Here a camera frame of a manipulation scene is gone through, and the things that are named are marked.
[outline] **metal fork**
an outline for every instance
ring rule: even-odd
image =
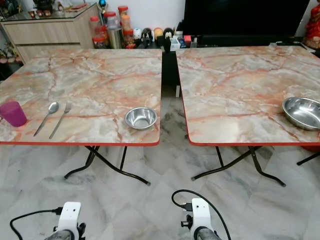
[[[68,112],[70,112],[71,110],[71,102],[70,101],[67,101],[66,104],[65,104],[65,108],[64,108],[64,112],[62,114],[62,116],[60,117],[60,120],[58,121],[58,123],[56,124],[55,128],[53,129],[51,135],[49,136],[49,139],[52,139],[52,137],[55,135],[61,121],[62,121],[62,118],[65,116],[65,114],[67,114]]]

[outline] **pink cup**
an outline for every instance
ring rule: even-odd
[[[27,122],[26,115],[17,101],[2,104],[0,106],[0,116],[14,127],[20,127]]]

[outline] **jar with red lid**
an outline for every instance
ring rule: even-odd
[[[133,29],[123,30],[123,41],[124,41],[125,48],[134,48],[136,46]]]
[[[98,36],[103,36],[105,45],[109,46],[109,37],[108,37],[108,32],[107,32],[107,26],[105,26],[105,25],[98,26],[95,29],[95,32],[98,34]]]
[[[116,29],[118,27],[116,13],[114,11],[107,11],[103,16],[107,19],[106,24],[109,29]]]
[[[120,21],[123,15],[128,15],[128,6],[118,6]]]
[[[98,16],[92,16],[90,17],[90,30],[91,30],[91,36],[94,37],[97,35],[96,29],[101,26],[100,20]]]
[[[123,30],[129,31],[129,30],[131,29],[130,16],[128,16],[128,15],[122,15],[122,17],[121,17],[121,22],[122,22],[122,28],[123,28]]]
[[[92,38],[95,49],[106,49],[105,37],[102,35],[94,36]]]

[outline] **metal table leg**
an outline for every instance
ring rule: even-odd
[[[286,184],[283,181],[281,181],[279,178],[277,178],[275,176],[272,176],[270,174],[267,174],[267,173],[262,171],[261,166],[260,166],[260,164],[258,162],[254,147],[249,146],[249,149],[250,149],[250,152],[251,152],[251,156],[252,156],[252,159],[253,159],[253,163],[254,163],[255,169],[258,171],[258,173],[260,173],[262,176],[264,176],[266,178],[270,178],[270,179],[273,179],[273,180],[277,181],[282,187],[285,187]]]
[[[304,164],[304,163],[306,163],[306,162],[310,161],[311,159],[314,159],[318,156],[320,156],[320,152],[317,152],[317,153],[315,153],[315,154],[313,154],[313,155],[311,155],[301,161],[298,161],[296,164],[300,166],[301,164]]]
[[[114,171],[120,173],[120,174],[123,174],[123,175],[126,175],[128,177],[131,177],[131,178],[134,178],[134,179],[137,179],[141,182],[143,182],[144,184],[150,186],[150,182],[143,179],[142,177],[140,176],[137,176],[135,174],[132,174],[132,173],[128,173],[126,171],[123,171],[123,166],[124,166],[124,162],[125,162],[125,158],[126,158],[126,152],[127,152],[127,146],[124,147],[124,151],[123,151],[123,155],[122,155],[122,160],[121,160],[121,165],[120,165],[120,169],[117,168],[116,166],[114,166],[111,162],[109,162],[104,156],[102,156],[99,152],[98,152],[98,149],[99,149],[99,146],[96,146],[96,147],[92,147],[92,146],[85,146],[87,149],[89,149],[90,151],[90,154],[88,156],[88,159],[85,163],[85,165],[83,167],[80,167],[78,169],[75,169],[75,170],[72,170],[70,171],[69,173],[67,173],[64,178],[67,179],[71,174],[73,173],[76,173],[76,172],[79,172],[81,170],[84,170],[86,168],[88,168],[90,166],[90,164],[92,163],[92,161],[94,160],[94,157],[97,156],[101,161],[103,161],[105,164],[107,164],[111,169],[113,169]]]
[[[198,178],[201,178],[201,177],[204,177],[204,176],[207,176],[207,175],[210,175],[210,174],[214,174],[214,173],[226,170],[226,169],[232,167],[233,165],[235,165],[236,163],[240,162],[241,160],[243,160],[247,156],[251,155],[252,159],[253,159],[254,166],[255,166],[256,170],[258,171],[258,173],[260,173],[261,175],[263,175],[263,176],[265,176],[267,178],[276,180],[282,187],[285,187],[286,184],[283,181],[281,181],[279,178],[277,178],[275,176],[272,176],[270,174],[267,174],[267,173],[262,171],[261,166],[260,166],[260,164],[259,164],[259,162],[257,160],[257,156],[256,156],[256,150],[258,150],[259,148],[261,148],[261,146],[249,146],[249,151],[246,151],[245,153],[243,153],[241,156],[237,157],[232,162],[228,163],[227,165],[224,165],[224,162],[222,160],[219,147],[216,146],[215,149],[216,149],[216,152],[218,154],[218,158],[219,158],[219,162],[220,162],[221,167],[218,167],[216,169],[200,173],[200,174],[192,177],[191,180],[194,181],[194,180],[196,180]]]
[[[261,146],[255,146],[253,147],[254,150],[258,150],[259,148],[261,148]],[[215,149],[217,150],[217,154],[218,154],[218,158],[219,158],[219,161],[220,161],[220,164],[221,164],[221,167],[218,167],[216,169],[213,169],[213,170],[210,170],[210,171],[205,171],[203,173],[200,173],[198,174],[197,176],[194,176],[191,178],[192,181],[198,179],[198,178],[201,178],[201,177],[204,177],[204,176],[207,176],[209,174],[214,174],[214,173],[217,173],[217,172],[220,172],[220,171],[223,171],[223,170],[226,170],[230,167],[232,167],[233,165],[235,165],[236,163],[240,162],[242,159],[248,157],[251,152],[250,150],[246,151],[245,153],[243,153],[241,156],[237,157],[235,160],[233,160],[232,162],[228,163],[227,165],[224,165],[224,162],[222,160],[222,157],[221,157],[221,154],[220,154],[220,150],[219,150],[219,147],[216,146]]]
[[[100,148],[99,146],[95,146],[95,147],[94,147],[94,150],[98,151],[99,148]],[[76,172],[80,172],[80,171],[82,171],[82,170],[87,169],[87,168],[92,164],[92,162],[94,161],[95,156],[96,156],[96,155],[95,155],[93,152],[90,151],[89,156],[88,156],[88,158],[87,158],[87,160],[86,160],[86,162],[85,162],[85,165],[82,166],[82,167],[79,167],[79,168],[77,168],[77,169],[75,169],[75,170],[72,170],[72,171],[68,172],[68,173],[64,176],[64,178],[67,179],[71,174],[74,174],[74,173],[76,173]]]

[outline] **television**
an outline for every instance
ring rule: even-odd
[[[183,34],[292,37],[309,0],[185,0]]]

